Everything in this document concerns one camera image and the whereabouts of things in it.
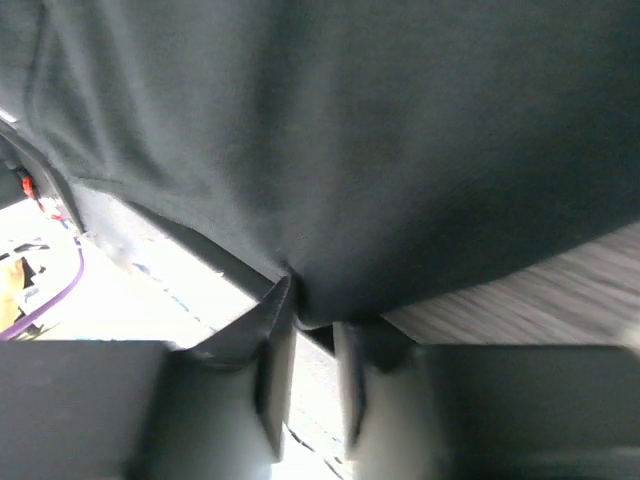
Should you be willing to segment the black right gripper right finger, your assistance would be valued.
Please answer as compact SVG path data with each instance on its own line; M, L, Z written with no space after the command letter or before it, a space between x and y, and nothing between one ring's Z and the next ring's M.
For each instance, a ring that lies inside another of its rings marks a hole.
M425 345L333 329L358 479L635 479L639 361L613 346Z

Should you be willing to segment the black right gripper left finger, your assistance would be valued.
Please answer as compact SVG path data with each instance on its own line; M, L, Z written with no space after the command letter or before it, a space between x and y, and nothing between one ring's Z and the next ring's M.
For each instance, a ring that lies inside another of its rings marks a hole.
M267 479L282 458L295 281L187 349L5 341L5 479Z

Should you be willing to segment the black t shirt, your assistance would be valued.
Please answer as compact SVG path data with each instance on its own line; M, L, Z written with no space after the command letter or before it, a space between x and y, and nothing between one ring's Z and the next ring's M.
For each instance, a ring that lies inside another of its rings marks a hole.
M294 273L310 326L639 218L635 1L5 1L1 106L66 179Z

